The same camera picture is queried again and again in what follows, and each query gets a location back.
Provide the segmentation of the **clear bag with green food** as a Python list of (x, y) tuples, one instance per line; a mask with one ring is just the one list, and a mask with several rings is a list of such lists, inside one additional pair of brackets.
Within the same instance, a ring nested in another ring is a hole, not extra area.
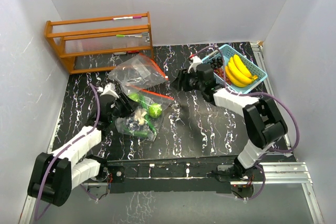
[(173, 98), (136, 86), (127, 87), (125, 92), (139, 105), (131, 115), (115, 121), (116, 129), (120, 134), (153, 142), (162, 125), (164, 111), (173, 103)]

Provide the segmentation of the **clear zip bag red seal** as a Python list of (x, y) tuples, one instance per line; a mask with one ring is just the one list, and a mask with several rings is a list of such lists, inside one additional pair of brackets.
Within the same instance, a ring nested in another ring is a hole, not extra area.
[(117, 65), (109, 72), (108, 78), (119, 82), (122, 87), (140, 89), (147, 89), (168, 80), (155, 61), (144, 54), (137, 54)]

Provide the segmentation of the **dark fake grape bunch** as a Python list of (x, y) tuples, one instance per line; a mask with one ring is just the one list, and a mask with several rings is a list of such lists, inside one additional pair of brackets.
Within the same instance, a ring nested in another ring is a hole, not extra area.
[(218, 57), (212, 57), (209, 61), (208, 64), (210, 64), (210, 66), (212, 67), (212, 69), (218, 69), (218, 68), (222, 68), (222, 66), (224, 65), (225, 61), (223, 59), (222, 56), (218, 56)]

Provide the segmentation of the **yellow fake banana bunch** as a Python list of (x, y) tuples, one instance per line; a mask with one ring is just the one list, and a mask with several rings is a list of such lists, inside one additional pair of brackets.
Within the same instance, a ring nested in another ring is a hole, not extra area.
[(239, 55), (233, 55), (225, 66), (225, 74), (233, 85), (244, 88), (258, 79), (257, 75), (252, 75)]

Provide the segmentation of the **red fake grape bunch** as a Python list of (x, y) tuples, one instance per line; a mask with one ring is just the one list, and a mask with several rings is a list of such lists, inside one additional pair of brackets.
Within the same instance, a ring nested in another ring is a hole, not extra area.
[(225, 76), (225, 72), (222, 68), (216, 68), (214, 70), (214, 76), (218, 84), (222, 84), (222, 85), (224, 85), (224, 83), (226, 83), (227, 85), (232, 84), (232, 82), (228, 79), (228, 77)]

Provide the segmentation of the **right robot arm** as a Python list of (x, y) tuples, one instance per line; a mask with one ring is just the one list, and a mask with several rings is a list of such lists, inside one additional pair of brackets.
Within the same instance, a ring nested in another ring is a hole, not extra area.
[(199, 64), (193, 70), (183, 69), (171, 83), (177, 91), (198, 90), (205, 101), (241, 115), (245, 121), (248, 141), (231, 167), (218, 170), (218, 176), (247, 180), (253, 168), (269, 152), (274, 143), (287, 132), (287, 125), (272, 98), (234, 95), (214, 78), (213, 69)]

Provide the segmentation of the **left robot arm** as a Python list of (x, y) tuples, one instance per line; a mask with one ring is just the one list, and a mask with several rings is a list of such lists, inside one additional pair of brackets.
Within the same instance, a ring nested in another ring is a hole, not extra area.
[(51, 153), (40, 153), (28, 184), (29, 196), (62, 206), (71, 191), (90, 178), (104, 181), (108, 168), (103, 161), (86, 154), (101, 143), (104, 131), (116, 120), (131, 115), (139, 103), (126, 94), (102, 94), (83, 128), (71, 140)]

